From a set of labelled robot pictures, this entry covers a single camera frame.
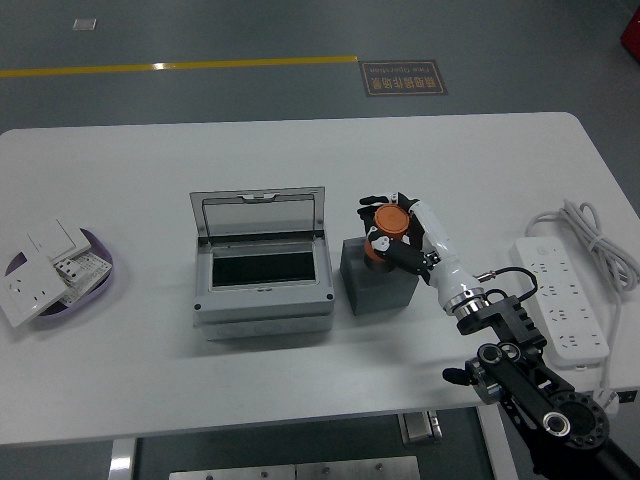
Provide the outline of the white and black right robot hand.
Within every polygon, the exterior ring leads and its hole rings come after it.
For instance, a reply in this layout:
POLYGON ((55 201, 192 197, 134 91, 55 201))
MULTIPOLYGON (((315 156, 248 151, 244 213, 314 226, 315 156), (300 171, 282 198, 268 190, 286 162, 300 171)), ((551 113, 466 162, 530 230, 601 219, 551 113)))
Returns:
POLYGON ((449 235, 426 202, 392 192, 364 197, 359 204, 357 213, 373 255, 435 288, 446 314, 460 319, 488 305, 480 281, 461 266, 449 235), (401 235, 392 234, 377 218, 389 206, 408 216, 401 235))

